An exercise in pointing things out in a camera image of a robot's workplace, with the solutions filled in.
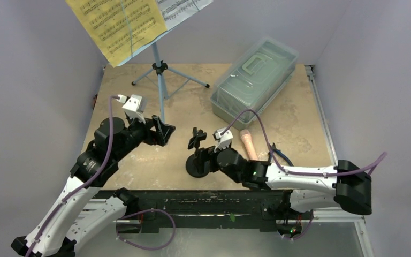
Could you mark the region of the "black microphone desk stand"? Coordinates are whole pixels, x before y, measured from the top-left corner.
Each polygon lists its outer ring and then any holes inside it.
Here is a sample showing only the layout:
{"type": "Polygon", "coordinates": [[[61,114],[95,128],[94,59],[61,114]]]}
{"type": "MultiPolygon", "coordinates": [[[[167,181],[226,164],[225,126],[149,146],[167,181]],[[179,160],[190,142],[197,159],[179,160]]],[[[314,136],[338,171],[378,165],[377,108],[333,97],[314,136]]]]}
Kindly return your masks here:
{"type": "MultiPolygon", "coordinates": [[[[197,127],[193,127],[192,137],[189,140],[187,149],[195,148],[195,151],[197,149],[206,149],[206,148],[200,148],[200,142],[205,140],[206,138],[207,138],[207,133],[206,132],[204,132],[201,129],[198,130],[197,127]]],[[[193,171],[194,171],[193,160],[194,160],[194,157],[195,157],[195,151],[192,155],[190,155],[188,157],[188,159],[186,161],[186,170],[187,170],[187,173],[190,176],[192,176],[194,178],[202,178],[202,177],[205,177],[205,176],[194,176],[193,175],[193,171]]]]}

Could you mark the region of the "light blue music stand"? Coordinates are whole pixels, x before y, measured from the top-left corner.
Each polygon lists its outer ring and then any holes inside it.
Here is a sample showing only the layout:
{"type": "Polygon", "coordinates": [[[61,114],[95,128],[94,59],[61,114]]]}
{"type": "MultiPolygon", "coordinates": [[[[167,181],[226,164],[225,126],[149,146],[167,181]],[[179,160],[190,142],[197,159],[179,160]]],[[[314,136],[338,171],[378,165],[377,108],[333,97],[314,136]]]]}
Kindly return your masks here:
{"type": "Polygon", "coordinates": [[[162,118],[164,118],[164,100],[169,99],[170,97],[172,97],[174,94],[176,94],[180,89],[182,89],[184,87],[184,85],[186,85],[188,82],[193,81],[205,88],[209,88],[210,85],[206,82],[200,81],[199,79],[193,78],[183,72],[180,72],[172,67],[170,67],[166,62],[164,62],[159,55],[159,51],[158,51],[158,47],[157,47],[157,41],[159,41],[162,37],[164,37],[166,34],[170,33],[173,29],[171,30],[167,30],[163,33],[161,33],[159,36],[157,36],[155,39],[151,40],[150,42],[144,44],[143,46],[141,46],[139,49],[137,50],[130,50],[129,55],[119,64],[120,66],[126,64],[128,61],[130,61],[131,59],[133,59],[135,56],[137,56],[138,54],[142,53],[144,50],[146,50],[147,48],[151,48],[153,55],[154,55],[154,63],[152,64],[151,68],[146,71],[142,76],[138,77],[137,79],[135,79],[134,81],[131,82],[131,85],[135,86],[137,82],[139,82],[140,80],[142,80],[143,78],[147,78],[148,75],[152,72],[155,72],[157,75],[157,79],[158,82],[154,83],[155,86],[157,86],[158,88],[158,95],[159,95],[159,105],[160,105],[160,112],[161,112],[161,116],[162,118]],[[167,90],[167,86],[166,86],[166,82],[165,82],[165,78],[163,76],[164,71],[170,71],[173,72],[183,78],[186,79],[186,81],[179,86],[173,93],[168,93],[167,90]]]}

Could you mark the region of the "yellow sheet music page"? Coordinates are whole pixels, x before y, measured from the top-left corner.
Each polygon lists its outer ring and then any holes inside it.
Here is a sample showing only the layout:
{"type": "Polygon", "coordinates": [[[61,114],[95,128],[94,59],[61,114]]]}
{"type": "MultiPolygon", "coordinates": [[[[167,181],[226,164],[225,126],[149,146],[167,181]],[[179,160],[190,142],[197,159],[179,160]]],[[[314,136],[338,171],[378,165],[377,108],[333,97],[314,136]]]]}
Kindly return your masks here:
{"type": "Polygon", "coordinates": [[[113,67],[167,31],[156,1],[66,1],[113,67]]]}

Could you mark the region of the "white sheet music page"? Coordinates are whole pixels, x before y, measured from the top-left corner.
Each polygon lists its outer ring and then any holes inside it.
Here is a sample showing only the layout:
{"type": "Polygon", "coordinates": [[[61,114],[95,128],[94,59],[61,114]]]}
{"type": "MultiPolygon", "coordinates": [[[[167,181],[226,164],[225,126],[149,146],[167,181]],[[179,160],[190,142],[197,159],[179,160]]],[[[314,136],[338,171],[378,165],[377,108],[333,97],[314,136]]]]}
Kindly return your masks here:
{"type": "Polygon", "coordinates": [[[156,3],[164,19],[167,30],[200,12],[213,0],[157,0],[156,3]]]}

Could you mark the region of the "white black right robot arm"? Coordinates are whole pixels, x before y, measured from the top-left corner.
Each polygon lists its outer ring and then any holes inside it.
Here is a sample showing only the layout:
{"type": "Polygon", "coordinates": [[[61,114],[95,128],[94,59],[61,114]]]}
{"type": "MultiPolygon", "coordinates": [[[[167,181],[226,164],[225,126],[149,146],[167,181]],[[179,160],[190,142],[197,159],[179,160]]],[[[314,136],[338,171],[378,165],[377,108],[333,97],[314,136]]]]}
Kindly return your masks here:
{"type": "Polygon", "coordinates": [[[279,203],[287,218],[312,209],[340,207],[355,215],[372,214],[372,178],[347,160],[338,165],[306,168],[247,160],[235,149],[200,148],[186,161],[187,173],[202,178],[220,171],[250,190],[286,190],[279,203]]]}

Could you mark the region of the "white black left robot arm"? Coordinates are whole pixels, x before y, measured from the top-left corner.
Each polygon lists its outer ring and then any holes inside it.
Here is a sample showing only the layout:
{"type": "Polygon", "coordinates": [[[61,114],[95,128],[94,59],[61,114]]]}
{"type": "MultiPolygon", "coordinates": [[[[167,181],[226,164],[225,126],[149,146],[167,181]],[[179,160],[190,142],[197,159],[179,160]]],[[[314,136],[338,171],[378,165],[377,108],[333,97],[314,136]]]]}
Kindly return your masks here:
{"type": "Polygon", "coordinates": [[[31,233],[11,243],[18,255],[75,256],[84,243],[114,220],[144,217],[139,198],[123,187],[84,219],[77,220],[85,205],[118,171],[119,161],[141,143],[165,146],[176,129],[156,115],[143,121],[127,121],[125,125],[121,118],[112,117],[101,122],[49,212],[31,233]]]}

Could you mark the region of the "blue black pliers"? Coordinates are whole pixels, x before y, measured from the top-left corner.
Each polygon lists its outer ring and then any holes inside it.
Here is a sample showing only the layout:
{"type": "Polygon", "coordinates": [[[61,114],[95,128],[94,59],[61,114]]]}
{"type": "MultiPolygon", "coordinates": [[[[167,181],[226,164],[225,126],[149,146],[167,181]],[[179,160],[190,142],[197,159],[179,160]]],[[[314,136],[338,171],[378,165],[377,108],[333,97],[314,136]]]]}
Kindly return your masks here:
{"type": "Polygon", "coordinates": [[[272,143],[272,144],[269,146],[269,149],[272,150],[272,152],[273,152],[275,155],[277,155],[278,157],[280,157],[281,159],[283,159],[283,160],[287,163],[288,166],[293,166],[292,161],[291,161],[285,154],[283,154],[280,149],[278,149],[278,148],[276,147],[276,144],[275,144],[275,143],[272,143]]]}

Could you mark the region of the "clear plastic storage box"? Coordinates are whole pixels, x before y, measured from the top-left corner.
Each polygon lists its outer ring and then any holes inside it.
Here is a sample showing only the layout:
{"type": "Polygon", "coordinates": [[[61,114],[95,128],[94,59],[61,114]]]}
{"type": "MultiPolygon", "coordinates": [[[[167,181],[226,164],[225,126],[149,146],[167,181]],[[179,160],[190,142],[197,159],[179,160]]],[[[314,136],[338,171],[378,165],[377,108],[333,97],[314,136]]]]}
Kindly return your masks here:
{"type": "Polygon", "coordinates": [[[215,83],[212,112],[243,130],[292,79],[299,52],[271,37],[249,48],[215,83]]]}

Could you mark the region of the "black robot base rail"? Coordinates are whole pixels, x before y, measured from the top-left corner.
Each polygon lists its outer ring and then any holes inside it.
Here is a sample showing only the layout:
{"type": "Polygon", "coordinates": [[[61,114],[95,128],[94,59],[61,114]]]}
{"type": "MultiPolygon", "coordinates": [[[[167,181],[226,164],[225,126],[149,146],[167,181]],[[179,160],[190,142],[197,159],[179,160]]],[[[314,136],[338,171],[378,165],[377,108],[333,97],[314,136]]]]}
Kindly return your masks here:
{"type": "Polygon", "coordinates": [[[285,213],[280,204],[286,190],[132,190],[137,204],[128,213],[151,211],[117,221],[122,233],[158,233],[160,229],[258,229],[260,232],[300,233],[313,212],[285,213]]]}

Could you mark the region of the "aluminium frame rail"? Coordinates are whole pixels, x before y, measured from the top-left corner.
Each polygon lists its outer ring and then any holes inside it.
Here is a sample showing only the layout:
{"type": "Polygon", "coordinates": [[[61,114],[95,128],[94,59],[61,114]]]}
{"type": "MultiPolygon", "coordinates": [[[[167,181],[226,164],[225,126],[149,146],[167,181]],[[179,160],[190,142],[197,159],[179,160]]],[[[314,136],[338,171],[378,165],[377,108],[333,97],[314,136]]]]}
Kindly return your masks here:
{"type": "Polygon", "coordinates": [[[335,148],[333,138],[332,138],[332,135],[329,129],[328,119],[326,118],[323,105],[322,105],[322,101],[321,101],[321,97],[319,95],[319,91],[318,91],[316,81],[315,81],[314,66],[305,65],[305,71],[309,79],[309,83],[310,83],[311,91],[313,93],[313,97],[315,100],[318,115],[321,120],[322,129],[324,132],[326,146],[328,149],[330,160],[333,164],[338,164],[338,156],[337,156],[336,148],[335,148]]]}

